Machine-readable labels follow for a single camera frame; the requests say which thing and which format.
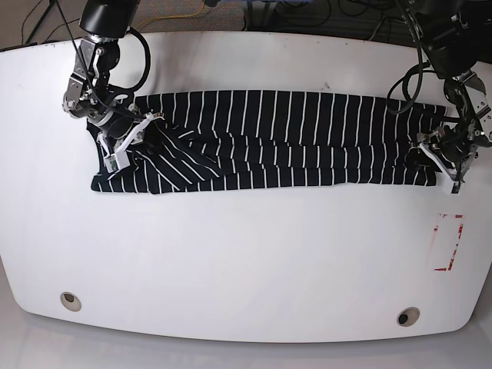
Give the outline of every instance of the black cable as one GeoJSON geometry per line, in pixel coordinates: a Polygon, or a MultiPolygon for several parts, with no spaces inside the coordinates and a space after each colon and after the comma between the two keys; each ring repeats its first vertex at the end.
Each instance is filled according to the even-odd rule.
{"type": "Polygon", "coordinates": [[[348,2],[353,2],[354,4],[364,5],[368,8],[378,10],[379,12],[385,12],[394,8],[394,0],[382,1],[381,4],[374,4],[371,1],[363,2],[362,0],[347,0],[348,2]]]}
{"type": "Polygon", "coordinates": [[[280,2],[280,5],[285,6],[286,8],[302,8],[306,6],[309,2],[300,2],[299,4],[291,4],[290,2],[280,2]]]}
{"type": "Polygon", "coordinates": [[[80,50],[77,48],[77,45],[75,44],[74,36],[71,33],[70,26],[68,25],[67,19],[65,18],[65,14],[63,14],[62,7],[60,6],[60,3],[58,2],[58,0],[55,0],[55,3],[56,3],[56,6],[58,8],[58,11],[60,12],[61,19],[63,19],[63,23],[65,24],[65,27],[67,28],[68,34],[70,35],[70,41],[71,41],[71,44],[73,45],[73,47],[75,49],[75,53],[77,55],[77,58],[80,61],[81,65],[84,69],[85,76],[87,77],[87,83],[88,83],[89,87],[91,88],[92,94],[95,96],[98,103],[101,104],[106,109],[111,110],[111,111],[118,113],[120,115],[123,115],[125,117],[132,118],[132,119],[142,119],[142,120],[146,119],[146,117],[144,115],[136,115],[136,114],[132,114],[132,113],[127,112],[127,111],[119,111],[118,109],[112,108],[112,107],[106,105],[99,98],[99,96],[95,92],[94,86],[92,85],[92,81],[90,79],[88,68],[87,68],[87,65],[85,64],[85,60],[84,60],[83,56],[81,55],[80,50]]]}
{"type": "Polygon", "coordinates": [[[346,15],[347,17],[358,17],[360,15],[363,15],[369,9],[369,7],[367,5],[364,5],[364,4],[360,4],[360,5],[363,5],[364,9],[362,9],[358,13],[351,14],[351,13],[347,13],[345,10],[343,10],[343,8],[341,7],[341,0],[338,0],[338,9],[340,9],[341,14],[346,15]]]}
{"type": "MultiPolygon", "coordinates": [[[[417,46],[417,57],[418,57],[418,80],[417,80],[417,87],[415,88],[415,93],[414,96],[410,98],[410,100],[407,101],[407,104],[400,110],[394,110],[387,106],[387,110],[393,114],[393,115],[399,115],[402,113],[405,113],[408,109],[412,107],[412,105],[415,103],[417,100],[418,95],[421,93],[422,89],[422,81],[424,80],[424,58],[422,56],[422,45],[421,45],[421,40],[418,37],[417,30],[415,28],[414,23],[412,22],[410,16],[407,14],[404,6],[401,4],[401,0],[395,0],[398,9],[400,10],[401,14],[403,15],[403,18],[405,19],[405,22],[408,25],[408,28],[410,29],[410,33],[412,34],[412,37],[414,38],[414,42],[417,46]]],[[[401,79],[400,82],[397,82],[390,91],[387,94],[387,102],[391,99],[391,94],[393,93],[394,89],[396,86],[398,86],[403,79],[401,79]]]]}
{"type": "Polygon", "coordinates": [[[24,26],[25,26],[25,23],[28,21],[29,17],[31,16],[31,14],[34,12],[34,10],[36,10],[36,8],[43,2],[43,0],[39,0],[38,1],[38,4],[34,5],[34,8],[31,9],[31,11],[25,16],[24,18],[24,21],[22,23],[22,27],[21,27],[21,45],[24,44],[24,26]]]}
{"type": "MultiPolygon", "coordinates": [[[[431,66],[430,62],[426,61],[424,63],[424,68],[428,68],[430,66],[431,66]]],[[[407,72],[407,74],[400,80],[401,82],[403,82],[403,84],[401,86],[401,90],[402,90],[403,95],[407,101],[410,100],[410,94],[408,93],[408,84],[410,83],[410,79],[414,75],[416,75],[417,73],[418,73],[418,65],[415,65],[414,67],[410,68],[410,70],[407,72]]],[[[430,69],[424,69],[424,73],[433,73],[435,75],[437,75],[437,74],[442,75],[442,73],[437,73],[437,71],[430,70],[430,69]]],[[[447,117],[445,115],[439,115],[439,114],[436,114],[432,111],[422,109],[416,105],[414,105],[414,110],[423,114],[423,115],[426,115],[429,118],[437,119],[439,121],[447,121],[450,123],[461,123],[462,122],[461,118],[447,117]]]]}
{"type": "Polygon", "coordinates": [[[277,10],[275,10],[275,13],[278,14],[278,15],[280,15],[282,21],[285,22],[285,23],[287,23],[288,25],[295,25],[297,27],[319,27],[321,25],[324,25],[324,23],[328,22],[328,19],[330,19],[330,17],[331,17],[331,3],[330,3],[330,0],[327,0],[327,3],[328,3],[328,7],[329,8],[328,8],[328,14],[326,15],[326,17],[324,17],[324,19],[323,19],[322,22],[314,23],[314,24],[311,24],[311,25],[299,24],[299,23],[295,23],[295,22],[289,21],[281,13],[279,13],[277,10]]]}
{"type": "MultiPolygon", "coordinates": [[[[73,21],[70,21],[70,22],[68,22],[67,24],[68,24],[68,25],[70,25],[70,24],[72,24],[72,23],[74,23],[74,22],[76,22],[76,21],[80,21],[80,18],[74,19],[73,21]]],[[[48,42],[48,41],[49,41],[49,38],[50,38],[50,37],[52,37],[52,36],[53,36],[53,34],[54,34],[55,32],[57,32],[57,30],[59,30],[59,29],[60,29],[61,27],[63,27],[64,25],[65,25],[65,23],[61,23],[61,24],[60,24],[57,28],[55,28],[55,29],[52,31],[52,33],[50,33],[50,34],[49,34],[49,36],[48,36],[48,37],[47,37],[47,38],[43,41],[43,44],[45,44],[46,42],[48,42]]]]}

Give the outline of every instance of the white plastic part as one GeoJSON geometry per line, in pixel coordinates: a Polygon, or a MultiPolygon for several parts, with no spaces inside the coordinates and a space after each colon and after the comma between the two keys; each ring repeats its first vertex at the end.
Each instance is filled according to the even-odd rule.
{"type": "MultiPolygon", "coordinates": [[[[114,173],[130,166],[130,159],[128,158],[128,153],[126,152],[128,146],[131,145],[131,143],[135,140],[140,132],[144,131],[148,127],[151,121],[155,120],[158,117],[158,115],[154,115],[152,113],[147,113],[145,116],[147,118],[141,121],[130,131],[130,133],[121,143],[121,145],[115,149],[115,152],[111,155],[107,155],[104,158],[105,167],[108,170],[108,173],[114,173]]],[[[98,140],[103,149],[106,151],[106,154],[108,154],[109,150],[108,146],[105,143],[105,140],[102,138],[99,138],[98,140]]]]}
{"type": "Polygon", "coordinates": [[[425,153],[425,155],[432,160],[441,170],[441,173],[436,173],[437,174],[437,184],[440,185],[442,190],[446,194],[452,194],[453,188],[455,185],[458,185],[459,183],[456,181],[456,176],[453,175],[449,169],[447,169],[443,162],[439,159],[435,153],[433,153],[429,149],[429,145],[426,143],[421,142],[418,147],[425,153]]]}

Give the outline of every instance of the white stripe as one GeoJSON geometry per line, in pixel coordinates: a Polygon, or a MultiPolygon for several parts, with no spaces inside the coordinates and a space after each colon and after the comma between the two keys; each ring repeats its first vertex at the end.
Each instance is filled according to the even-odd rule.
{"type": "Polygon", "coordinates": [[[410,109],[410,114],[408,115],[407,119],[407,137],[408,141],[412,141],[412,138],[410,137],[410,118],[412,117],[412,114],[414,113],[414,107],[412,106],[410,109]]]}
{"type": "Polygon", "coordinates": [[[330,113],[330,128],[328,129],[327,146],[331,143],[331,128],[333,127],[333,108],[335,106],[335,94],[331,95],[331,113],[330,113]]]}
{"type": "Polygon", "coordinates": [[[384,129],[386,128],[386,114],[387,114],[387,103],[384,104],[383,131],[381,133],[381,142],[383,143],[384,143],[384,129]]]}
{"type": "Polygon", "coordinates": [[[371,176],[369,177],[369,181],[367,183],[371,183],[372,181],[372,167],[374,166],[374,146],[371,146],[371,176]]]}
{"type": "Polygon", "coordinates": [[[275,118],[277,117],[277,96],[278,96],[278,93],[275,92],[275,100],[274,100],[274,116],[273,118],[271,119],[271,135],[270,135],[270,139],[273,140],[274,139],[274,127],[275,127],[275,118]]]}
{"type": "Polygon", "coordinates": [[[244,156],[244,161],[248,163],[248,152],[249,152],[249,144],[248,144],[248,136],[246,136],[246,155],[244,156]]]}
{"type": "Polygon", "coordinates": [[[172,111],[172,124],[176,124],[176,94],[175,94],[175,106],[172,111]]]}
{"type": "Polygon", "coordinates": [[[345,145],[345,129],[347,127],[347,108],[348,108],[348,101],[349,100],[350,100],[350,98],[347,95],[347,102],[345,103],[345,113],[344,113],[344,128],[341,131],[341,146],[342,147],[345,145]]]}
{"type": "Polygon", "coordinates": [[[394,158],[394,166],[396,167],[397,166],[398,157],[400,156],[400,143],[395,142],[395,144],[397,144],[397,156],[394,158]]]}
{"type": "Polygon", "coordinates": [[[355,146],[359,143],[359,125],[361,123],[361,108],[362,108],[362,96],[359,101],[359,111],[357,113],[357,129],[355,130],[355,146]]]}
{"type": "Polygon", "coordinates": [[[383,176],[384,176],[384,168],[386,168],[386,160],[387,160],[387,153],[386,153],[386,145],[383,144],[384,148],[384,160],[383,160],[383,168],[381,169],[381,184],[383,184],[383,176]]]}
{"type": "Polygon", "coordinates": [[[193,133],[193,131],[186,132],[186,133],[184,133],[183,135],[178,136],[178,139],[183,138],[183,137],[185,137],[185,136],[188,136],[188,135],[190,135],[190,134],[192,134],[192,133],[193,133]]]}
{"type": "Polygon", "coordinates": [[[306,168],[306,147],[302,148],[302,168],[306,168]]]}
{"type": "Polygon", "coordinates": [[[299,137],[299,145],[302,145],[302,133],[304,130],[304,120],[306,119],[306,100],[308,99],[308,93],[304,93],[304,107],[302,109],[302,122],[301,122],[301,132],[299,137]]]}
{"type": "Polygon", "coordinates": [[[321,93],[319,93],[318,95],[319,95],[319,97],[318,97],[318,100],[317,100],[317,113],[316,113],[316,124],[314,125],[313,145],[316,145],[317,124],[320,121],[321,93]]]}
{"type": "Polygon", "coordinates": [[[186,151],[182,151],[182,150],[180,150],[180,149],[179,149],[179,148],[175,145],[175,143],[174,143],[173,141],[171,141],[171,139],[170,139],[170,138],[169,138],[169,137],[168,137],[168,136],[167,136],[167,135],[166,135],[163,131],[161,131],[161,129],[160,129],[157,125],[156,125],[156,127],[157,127],[157,129],[159,130],[159,132],[161,132],[161,134],[162,134],[162,135],[163,135],[163,136],[164,136],[164,137],[165,137],[165,138],[166,138],[169,142],[171,142],[171,145],[173,145],[173,146],[174,146],[174,148],[175,148],[176,150],[178,150],[178,151],[182,152],[183,154],[185,154],[186,156],[188,156],[188,157],[189,157],[189,159],[190,159],[191,161],[193,161],[196,165],[200,165],[201,167],[207,168],[207,169],[208,169],[209,171],[211,171],[214,175],[216,175],[217,177],[219,176],[219,175],[218,175],[217,173],[215,173],[215,171],[214,171],[214,170],[212,170],[211,168],[207,167],[206,165],[203,165],[203,164],[200,164],[200,163],[196,162],[196,160],[194,160],[194,159],[193,159],[193,158],[192,158],[192,157],[191,157],[191,156],[190,156],[190,155],[189,155],[186,151]]]}
{"type": "Polygon", "coordinates": [[[421,113],[421,117],[418,120],[418,132],[417,133],[422,132],[422,118],[423,118],[423,116],[424,116],[424,114],[421,113]]]}
{"type": "Polygon", "coordinates": [[[248,96],[249,91],[246,91],[246,96],[244,97],[244,113],[243,113],[243,125],[241,126],[241,136],[244,134],[244,123],[246,122],[246,108],[248,107],[248,96]]]}
{"type": "Polygon", "coordinates": [[[229,127],[231,127],[231,114],[232,114],[232,102],[234,100],[234,91],[231,91],[231,105],[229,106],[228,126],[225,131],[229,133],[229,127]]]}
{"type": "Polygon", "coordinates": [[[200,129],[200,126],[201,126],[201,120],[203,118],[203,109],[205,107],[205,93],[202,91],[201,92],[201,109],[200,109],[200,119],[198,119],[198,126],[197,126],[197,131],[198,131],[198,134],[201,135],[201,129],[200,129]]]}
{"type": "Polygon", "coordinates": [[[188,108],[186,110],[186,120],[184,121],[184,127],[185,128],[188,125],[188,115],[190,114],[190,105],[191,105],[190,94],[191,94],[191,92],[188,93],[188,108]]]}
{"type": "Polygon", "coordinates": [[[287,125],[285,127],[285,142],[288,141],[289,124],[291,123],[291,106],[292,106],[292,91],[289,92],[291,97],[289,98],[288,114],[287,114],[287,125]]]}
{"type": "Polygon", "coordinates": [[[184,161],[184,160],[183,160],[183,161],[182,161],[182,163],[183,163],[184,165],[186,165],[188,168],[190,168],[190,170],[191,170],[193,173],[195,173],[195,175],[196,175],[197,177],[199,177],[202,181],[204,181],[204,180],[205,180],[205,178],[203,178],[202,176],[200,176],[200,175],[199,175],[199,173],[198,173],[196,170],[194,170],[194,169],[193,169],[193,167],[192,167],[192,166],[190,166],[190,165],[189,165],[186,161],[184,161]]]}
{"type": "Polygon", "coordinates": [[[145,178],[145,187],[147,188],[147,192],[150,191],[148,187],[148,178],[147,178],[147,162],[144,160],[144,178],[145,178]]]}
{"type": "Polygon", "coordinates": [[[136,169],[133,171],[133,185],[135,186],[135,192],[139,194],[140,192],[138,192],[138,187],[137,187],[137,175],[135,174],[136,171],[137,171],[136,169]]]}
{"type": "Polygon", "coordinates": [[[256,137],[260,134],[261,107],[263,106],[263,90],[260,91],[260,110],[258,111],[258,121],[256,123],[256,137]]]}
{"type": "Polygon", "coordinates": [[[214,111],[214,122],[212,123],[212,133],[214,134],[215,138],[217,138],[217,132],[215,132],[215,122],[217,121],[217,110],[218,110],[218,91],[217,91],[217,97],[215,98],[215,111],[214,111]]]}
{"type": "Polygon", "coordinates": [[[164,148],[168,151],[169,155],[170,155],[172,158],[177,159],[177,158],[175,157],[175,155],[171,152],[171,150],[169,150],[168,146],[166,146],[166,145],[163,145],[163,146],[164,146],[164,148]]]}
{"type": "Polygon", "coordinates": [[[418,177],[418,171],[415,172],[415,178],[414,178],[413,185],[415,185],[417,183],[417,177],[418,177]]]}
{"type": "Polygon", "coordinates": [[[361,161],[362,161],[362,153],[361,153],[361,148],[358,146],[357,147],[357,153],[359,155],[359,162],[357,163],[357,168],[361,168],[361,161]]]}
{"type": "Polygon", "coordinates": [[[165,175],[163,175],[163,174],[162,174],[162,172],[161,172],[161,171],[159,171],[159,170],[158,170],[158,168],[155,166],[155,164],[152,162],[152,160],[151,160],[150,158],[148,158],[147,156],[143,155],[140,151],[136,151],[136,152],[137,152],[137,153],[139,153],[139,154],[140,154],[142,157],[144,157],[145,159],[147,159],[147,160],[148,160],[148,162],[149,162],[149,163],[151,163],[151,165],[152,165],[152,166],[154,167],[154,169],[157,171],[157,173],[159,173],[159,174],[163,177],[163,179],[165,179],[165,180],[166,180],[166,182],[167,182],[167,183],[169,183],[169,184],[173,187],[173,189],[174,189],[174,188],[178,189],[178,186],[177,186],[176,184],[172,183],[172,182],[169,180],[169,178],[167,178],[165,175]]]}
{"type": "Polygon", "coordinates": [[[374,106],[375,105],[376,105],[376,98],[372,98],[371,123],[369,123],[369,145],[372,145],[372,121],[374,118],[374,106]]]}
{"type": "MultiPolygon", "coordinates": [[[[401,109],[401,101],[398,102],[398,110],[401,109]]],[[[394,120],[394,141],[397,141],[397,136],[398,136],[398,121],[400,120],[400,115],[397,115],[397,117],[394,120]]]]}

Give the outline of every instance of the wire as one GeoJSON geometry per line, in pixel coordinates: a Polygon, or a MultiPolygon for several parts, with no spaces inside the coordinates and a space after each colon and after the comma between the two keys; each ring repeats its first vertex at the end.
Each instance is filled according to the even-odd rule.
{"type": "Polygon", "coordinates": [[[151,23],[154,23],[154,22],[157,22],[157,21],[164,21],[165,19],[185,19],[185,18],[192,18],[192,17],[195,17],[197,15],[200,15],[204,11],[204,9],[205,9],[205,2],[203,0],[201,0],[201,2],[202,2],[201,8],[196,13],[193,13],[193,14],[183,14],[183,15],[166,15],[164,17],[150,18],[150,19],[147,19],[146,21],[143,21],[142,23],[140,23],[136,27],[136,29],[139,30],[139,31],[142,31],[145,27],[147,27],[151,23]]]}
{"type": "Polygon", "coordinates": [[[358,17],[360,15],[363,15],[368,9],[369,7],[365,4],[361,4],[359,2],[353,2],[354,4],[359,4],[359,5],[363,5],[364,6],[364,9],[362,9],[360,12],[358,13],[354,13],[354,14],[350,14],[350,13],[347,13],[345,10],[343,10],[343,8],[341,7],[341,0],[338,0],[338,8],[340,9],[340,12],[343,14],[343,15],[346,15],[347,17],[358,17]]]}
{"type": "Polygon", "coordinates": [[[128,118],[132,118],[132,119],[145,119],[146,117],[144,115],[136,115],[136,114],[132,114],[130,112],[126,112],[126,111],[119,111],[115,108],[112,108],[110,106],[107,106],[100,98],[99,96],[96,94],[95,92],[95,88],[94,88],[94,85],[92,84],[92,81],[91,79],[89,78],[89,72],[88,72],[88,69],[87,69],[87,65],[85,64],[85,60],[83,58],[83,56],[81,55],[80,53],[80,50],[77,48],[77,45],[75,44],[75,40],[74,40],[74,36],[73,34],[71,33],[71,30],[70,30],[70,26],[68,25],[68,22],[67,22],[67,18],[65,17],[65,14],[63,14],[63,11],[62,11],[62,7],[60,6],[60,3],[58,0],[54,0],[55,3],[56,3],[56,6],[58,8],[58,11],[60,12],[60,16],[61,16],[61,19],[63,19],[63,23],[65,25],[65,27],[67,28],[67,31],[68,31],[68,34],[70,35],[70,41],[71,41],[71,44],[72,46],[74,47],[75,49],[75,53],[77,54],[77,58],[78,60],[80,61],[83,69],[84,69],[84,73],[85,75],[87,76],[87,83],[89,85],[89,87],[91,88],[92,90],[92,94],[95,96],[96,100],[99,102],[99,104],[101,104],[103,107],[105,107],[106,109],[108,110],[111,110],[115,113],[118,113],[120,115],[124,115],[125,117],[128,117],[128,118]]]}
{"type": "Polygon", "coordinates": [[[391,21],[396,21],[396,22],[400,22],[400,23],[404,23],[404,21],[402,21],[400,18],[397,18],[397,17],[390,17],[390,16],[385,16],[384,18],[382,18],[376,25],[376,28],[373,30],[371,36],[369,36],[368,38],[366,38],[367,41],[372,41],[374,40],[374,38],[377,36],[377,33],[380,31],[381,27],[384,25],[384,23],[389,20],[390,21],[390,24],[391,24],[391,21]]]}
{"type": "Polygon", "coordinates": [[[28,21],[29,17],[31,16],[31,14],[34,12],[34,10],[36,10],[36,8],[43,2],[43,0],[39,0],[38,1],[38,4],[34,5],[34,8],[31,9],[31,11],[25,16],[24,18],[24,21],[22,23],[22,27],[21,27],[21,45],[24,44],[24,26],[25,26],[25,23],[28,21]]]}
{"type": "MultiPolygon", "coordinates": [[[[402,113],[405,113],[408,109],[412,107],[412,105],[415,103],[417,100],[418,95],[421,93],[422,89],[422,81],[424,80],[424,57],[422,56],[422,45],[421,45],[421,40],[418,37],[417,34],[417,29],[415,28],[415,24],[412,22],[410,16],[407,14],[407,11],[404,9],[403,5],[401,4],[401,0],[395,0],[398,9],[400,10],[401,14],[403,15],[403,18],[405,19],[405,22],[408,25],[408,28],[410,29],[410,33],[412,34],[412,37],[414,38],[414,42],[417,46],[417,57],[418,57],[418,80],[417,80],[417,87],[415,88],[415,93],[414,96],[410,98],[410,100],[407,101],[407,104],[400,110],[394,110],[387,106],[387,110],[393,114],[393,115],[399,115],[402,113]]],[[[401,79],[399,82],[397,82],[393,87],[390,89],[390,91],[387,94],[387,103],[391,99],[391,94],[393,93],[394,89],[403,81],[401,79]]]]}
{"type": "Polygon", "coordinates": [[[326,17],[324,17],[324,19],[323,19],[322,22],[314,23],[314,24],[311,24],[311,25],[299,24],[299,23],[291,22],[288,19],[286,19],[281,13],[279,13],[276,9],[274,11],[275,11],[276,14],[280,15],[282,21],[285,22],[285,23],[287,23],[288,25],[295,25],[297,27],[319,27],[321,25],[324,25],[324,23],[328,22],[328,19],[330,19],[330,17],[331,17],[331,3],[330,3],[330,0],[327,0],[327,3],[328,3],[328,7],[329,8],[328,8],[328,13],[327,13],[326,17]]]}
{"type": "MultiPolygon", "coordinates": [[[[71,25],[72,23],[76,22],[76,21],[80,21],[80,18],[77,18],[77,19],[74,19],[73,21],[70,21],[68,22],[67,24],[68,25],[71,25]]],[[[49,41],[49,38],[53,36],[53,34],[55,32],[57,32],[57,30],[59,30],[61,27],[65,26],[65,23],[61,23],[57,28],[55,28],[52,33],[49,34],[49,36],[44,40],[43,44],[45,44],[46,42],[49,41]]]]}
{"type": "Polygon", "coordinates": [[[309,2],[300,2],[299,4],[291,4],[289,2],[280,2],[280,4],[286,8],[302,8],[303,6],[306,6],[309,4],[309,2]]]}

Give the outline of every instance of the white table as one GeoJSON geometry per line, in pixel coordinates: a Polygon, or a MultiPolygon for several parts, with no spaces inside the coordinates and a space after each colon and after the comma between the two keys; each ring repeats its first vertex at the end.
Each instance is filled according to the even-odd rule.
{"type": "MultiPolygon", "coordinates": [[[[148,40],[153,66],[143,95],[263,88],[385,96],[416,61],[409,48],[305,35],[148,40]]],[[[143,69],[141,49],[131,38],[120,45],[111,83],[130,85],[143,69]]],[[[89,189],[98,165],[94,143],[85,123],[61,110],[73,64],[68,43],[0,55],[0,108],[4,116],[12,112],[0,145],[0,255],[24,310],[223,341],[371,340],[454,331],[468,322],[492,261],[492,151],[480,152],[469,183],[453,197],[439,188],[350,184],[98,194],[89,189]],[[450,259],[450,240],[431,247],[440,213],[465,215],[446,272],[434,269],[450,259]],[[65,291],[81,298],[80,312],[61,305],[65,291]],[[398,326],[397,315],[413,306],[419,321],[398,326]]],[[[490,90],[492,68],[475,70],[490,90]]],[[[446,105],[442,82],[426,77],[420,101],[446,105]]]]}

